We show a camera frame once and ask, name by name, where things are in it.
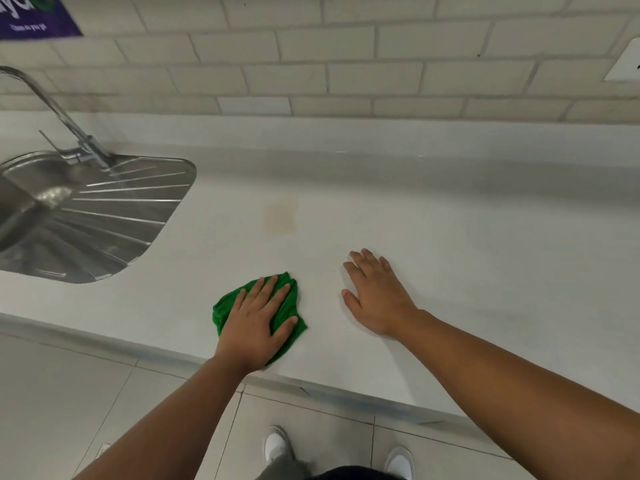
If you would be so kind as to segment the person's left hand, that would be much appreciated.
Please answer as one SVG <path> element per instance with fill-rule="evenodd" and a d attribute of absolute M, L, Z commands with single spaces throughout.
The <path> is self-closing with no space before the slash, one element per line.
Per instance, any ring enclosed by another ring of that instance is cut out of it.
<path fill-rule="evenodd" d="M 212 359 L 220 367 L 241 378 L 265 368 L 267 362 L 280 348 L 272 345 L 273 334 L 269 330 L 269 322 L 273 315 L 257 313 L 257 295 L 268 279 L 259 278 L 254 288 L 246 293 L 238 314 L 233 317 L 231 313 L 229 314 Z M 288 291 L 287 285 L 275 294 L 278 298 L 278 307 Z"/>

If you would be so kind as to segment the person's right hand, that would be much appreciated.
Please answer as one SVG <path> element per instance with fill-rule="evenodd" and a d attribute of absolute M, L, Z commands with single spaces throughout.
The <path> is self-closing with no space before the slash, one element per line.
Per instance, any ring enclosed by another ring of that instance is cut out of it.
<path fill-rule="evenodd" d="M 349 261 L 343 263 L 349 278 Z M 396 285 L 385 285 L 378 281 L 379 257 L 375 256 L 375 275 L 361 284 L 353 284 L 354 295 L 362 308 L 361 320 L 356 320 L 369 331 L 391 339 L 399 337 L 400 329 L 419 309 L 396 276 Z"/>

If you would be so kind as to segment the green cleaning cloth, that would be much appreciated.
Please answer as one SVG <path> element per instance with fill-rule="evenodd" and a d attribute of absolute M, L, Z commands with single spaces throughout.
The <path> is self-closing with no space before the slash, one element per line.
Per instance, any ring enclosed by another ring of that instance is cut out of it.
<path fill-rule="evenodd" d="M 295 341 L 308 330 L 308 326 L 301 314 L 298 311 L 298 298 L 299 298 L 299 288 L 298 282 L 295 278 L 290 275 L 289 272 L 284 272 L 277 274 L 277 282 L 275 287 L 271 293 L 271 296 L 274 296 L 279 289 L 289 286 L 289 291 L 284 297 L 283 302 L 278 308 L 277 312 L 272 316 L 269 322 L 269 330 L 271 334 L 274 334 L 283 323 L 286 322 L 290 317 L 296 316 L 298 321 L 293 328 L 290 336 L 288 336 L 287 340 L 284 341 L 279 350 L 271 357 L 271 359 L 267 362 L 266 367 L 269 367 L 272 363 L 278 361 L 286 354 Z M 246 293 L 249 293 L 252 288 L 254 288 L 257 280 L 252 280 L 247 282 L 247 284 L 227 293 L 222 296 L 219 301 L 212 307 L 212 322 L 214 323 L 218 335 L 222 334 L 222 331 L 228 321 L 228 316 L 231 313 L 232 307 L 236 301 L 237 296 L 240 294 L 242 290 L 245 290 Z"/>

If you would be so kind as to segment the person's left forearm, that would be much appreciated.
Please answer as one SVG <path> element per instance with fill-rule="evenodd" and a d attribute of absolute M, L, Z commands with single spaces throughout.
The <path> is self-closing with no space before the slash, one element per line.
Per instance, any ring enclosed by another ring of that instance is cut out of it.
<path fill-rule="evenodd" d="M 212 436 L 251 371 L 215 354 L 73 480 L 195 480 Z"/>

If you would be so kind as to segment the person's right forearm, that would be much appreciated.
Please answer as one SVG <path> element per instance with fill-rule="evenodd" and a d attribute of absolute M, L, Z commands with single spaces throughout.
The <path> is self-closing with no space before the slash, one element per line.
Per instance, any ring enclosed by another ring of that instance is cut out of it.
<path fill-rule="evenodd" d="M 640 480 L 640 413 L 423 310 L 394 338 L 537 480 Z"/>

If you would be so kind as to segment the person's white left shoe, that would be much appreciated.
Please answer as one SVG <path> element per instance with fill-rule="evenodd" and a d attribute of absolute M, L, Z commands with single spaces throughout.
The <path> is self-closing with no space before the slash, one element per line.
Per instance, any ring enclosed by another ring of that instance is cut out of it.
<path fill-rule="evenodd" d="M 280 426 L 268 427 L 264 441 L 264 458 L 267 465 L 279 459 L 295 459 L 291 441 Z"/>

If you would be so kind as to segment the person's white shoe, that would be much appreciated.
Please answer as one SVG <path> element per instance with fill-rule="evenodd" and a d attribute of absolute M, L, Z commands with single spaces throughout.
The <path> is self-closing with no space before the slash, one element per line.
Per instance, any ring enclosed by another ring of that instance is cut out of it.
<path fill-rule="evenodd" d="M 295 459 L 291 441 L 280 426 L 268 427 L 264 441 L 264 458 L 267 465 L 279 459 Z"/>
<path fill-rule="evenodd" d="M 415 480 L 412 455 L 404 446 L 396 446 L 387 457 L 383 472 L 396 480 Z"/>

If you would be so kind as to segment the person's grey trousers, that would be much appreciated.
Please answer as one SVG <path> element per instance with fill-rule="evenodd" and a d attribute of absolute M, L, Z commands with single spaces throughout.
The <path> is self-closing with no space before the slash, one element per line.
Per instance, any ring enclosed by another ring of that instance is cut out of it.
<path fill-rule="evenodd" d="M 255 480 L 308 480 L 312 476 L 308 464 L 283 454 L 269 462 Z"/>

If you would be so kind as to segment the person's dark shirt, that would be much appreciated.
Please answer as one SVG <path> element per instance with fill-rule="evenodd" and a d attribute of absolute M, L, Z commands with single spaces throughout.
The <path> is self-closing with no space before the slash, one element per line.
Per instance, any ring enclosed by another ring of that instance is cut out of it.
<path fill-rule="evenodd" d="M 362 466 L 341 466 L 305 480 L 406 480 L 385 471 Z"/>

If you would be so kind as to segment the stainless steel sink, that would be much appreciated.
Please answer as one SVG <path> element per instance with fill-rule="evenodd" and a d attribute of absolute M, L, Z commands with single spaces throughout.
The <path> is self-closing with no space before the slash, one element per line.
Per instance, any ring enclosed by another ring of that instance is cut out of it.
<path fill-rule="evenodd" d="M 113 158 L 103 168 L 39 151 L 0 163 L 0 271 L 84 284 L 137 261 L 194 185 L 196 165 Z"/>

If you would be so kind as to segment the person's white right shoe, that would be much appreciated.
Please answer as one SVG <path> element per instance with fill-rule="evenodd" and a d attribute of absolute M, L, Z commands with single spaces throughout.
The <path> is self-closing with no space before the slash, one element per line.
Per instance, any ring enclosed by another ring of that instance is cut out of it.
<path fill-rule="evenodd" d="M 412 455 L 404 446 L 396 446 L 387 457 L 383 472 L 396 480 L 415 480 Z"/>

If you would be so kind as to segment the chrome faucet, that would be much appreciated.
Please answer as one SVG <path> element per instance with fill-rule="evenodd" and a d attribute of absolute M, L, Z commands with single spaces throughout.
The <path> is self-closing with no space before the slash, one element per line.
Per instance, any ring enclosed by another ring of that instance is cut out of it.
<path fill-rule="evenodd" d="M 115 165 L 115 157 L 110 154 L 102 145 L 71 119 L 68 113 L 44 90 L 37 81 L 27 73 L 10 67 L 0 65 L 0 74 L 7 75 L 15 80 L 19 80 L 27 85 L 30 90 L 56 115 L 60 122 L 77 139 L 77 147 L 71 149 L 60 149 L 52 142 L 52 146 L 60 157 L 70 164 L 95 161 L 101 168 L 109 169 Z"/>

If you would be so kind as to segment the white wall outlet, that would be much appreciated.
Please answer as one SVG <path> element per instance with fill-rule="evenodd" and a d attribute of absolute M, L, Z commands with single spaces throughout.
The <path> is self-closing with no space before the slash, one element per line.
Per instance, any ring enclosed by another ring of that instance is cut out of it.
<path fill-rule="evenodd" d="M 632 39 L 614 63 L 604 81 L 640 82 L 640 37 Z"/>

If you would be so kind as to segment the purple wall poster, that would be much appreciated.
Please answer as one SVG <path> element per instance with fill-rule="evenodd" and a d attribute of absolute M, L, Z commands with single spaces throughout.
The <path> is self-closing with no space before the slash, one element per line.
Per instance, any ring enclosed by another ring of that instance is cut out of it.
<path fill-rule="evenodd" d="M 61 0 L 0 0 L 0 41 L 82 36 Z"/>

